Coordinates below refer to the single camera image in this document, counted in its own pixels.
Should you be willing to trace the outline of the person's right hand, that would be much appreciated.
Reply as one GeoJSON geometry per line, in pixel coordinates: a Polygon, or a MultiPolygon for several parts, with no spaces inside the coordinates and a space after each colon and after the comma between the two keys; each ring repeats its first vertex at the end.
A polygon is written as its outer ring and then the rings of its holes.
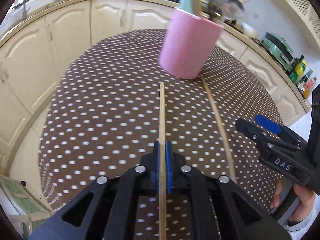
{"type": "MultiPolygon", "coordinates": [[[[288,180],[283,182],[283,178],[280,178],[277,181],[270,208],[279,209],[282,203],[281,192],[283,191],[283,186],[287,186],[289,182],[290,181],[288,180]]],[[[280,225],[300,228],[310,222],[313,213],[313,205],[317,195],[312,189],[301,187],[297,184],[293,184],[293,191],[296,195],[298,206],[289,217],[285,217],[286,220],[284,218],[280,219],[280,225]]]]}

